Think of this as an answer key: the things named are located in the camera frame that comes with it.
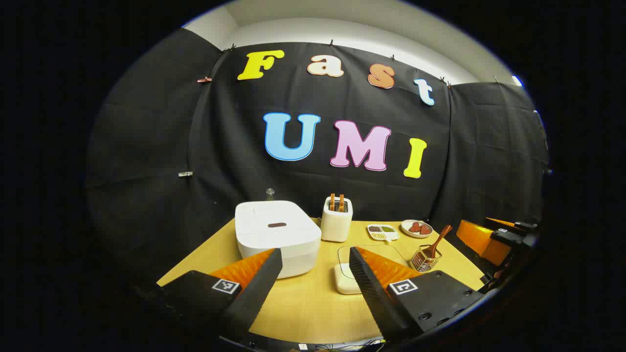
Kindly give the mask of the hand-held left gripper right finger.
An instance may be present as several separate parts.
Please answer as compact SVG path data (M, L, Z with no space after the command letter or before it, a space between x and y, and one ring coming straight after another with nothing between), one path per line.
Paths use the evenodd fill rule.
M361 246L350 247L349 267L389 343L438 329L484 296L442 270L420 273Z

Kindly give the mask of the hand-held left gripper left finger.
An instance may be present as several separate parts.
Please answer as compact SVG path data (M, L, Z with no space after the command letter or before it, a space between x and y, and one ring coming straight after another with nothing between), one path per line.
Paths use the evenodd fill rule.
M239 342L283 268L282 251L268 249L210 274L189 270L162 290L166 302L192 332Z

